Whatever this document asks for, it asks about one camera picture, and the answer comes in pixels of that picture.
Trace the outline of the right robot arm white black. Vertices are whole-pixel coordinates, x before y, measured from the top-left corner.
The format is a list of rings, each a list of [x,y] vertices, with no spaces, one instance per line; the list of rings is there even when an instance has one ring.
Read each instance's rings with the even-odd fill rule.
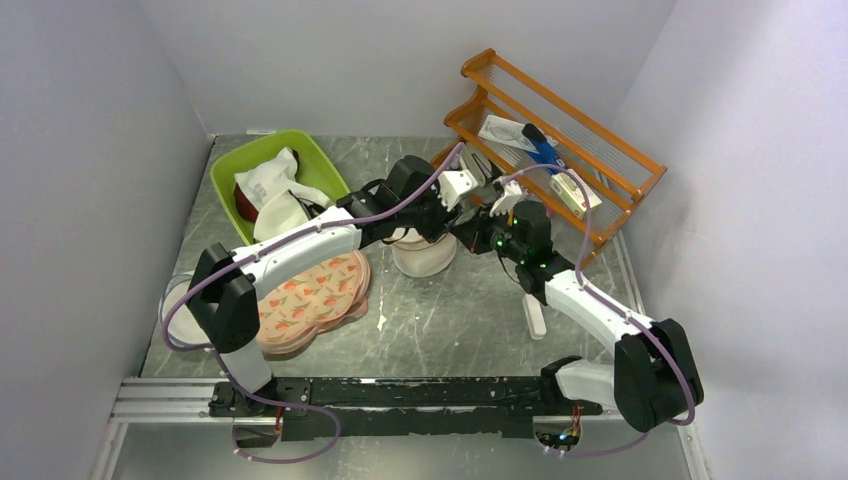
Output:
[[[642,433],[693,421],[704,391],[682,325],[627,309],[578,272],[555,250],[541,204],[521,201],[512,218],[477,213],[451,232],[471,253],[514,262],[526,294],[576,321],[612,355],[610,365],[570,356],[546,366],[539,398],[548,412],[588,401],[613,408]]]

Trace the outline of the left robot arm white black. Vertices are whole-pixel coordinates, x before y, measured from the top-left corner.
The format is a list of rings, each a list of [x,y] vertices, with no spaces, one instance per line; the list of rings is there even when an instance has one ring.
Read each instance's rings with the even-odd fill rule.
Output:
[[[204,250],[178,303],[206,335],[237,403],[254,416],[305,406],[284,399],[260,351],[260,299],[295,275],[386,240],[400,228],[439,239],[455,224],[461,200],[478,185],[450,161],[434,167],[406,156],[386,178],[340,198],[301,226],[234,251],[220,244]]]

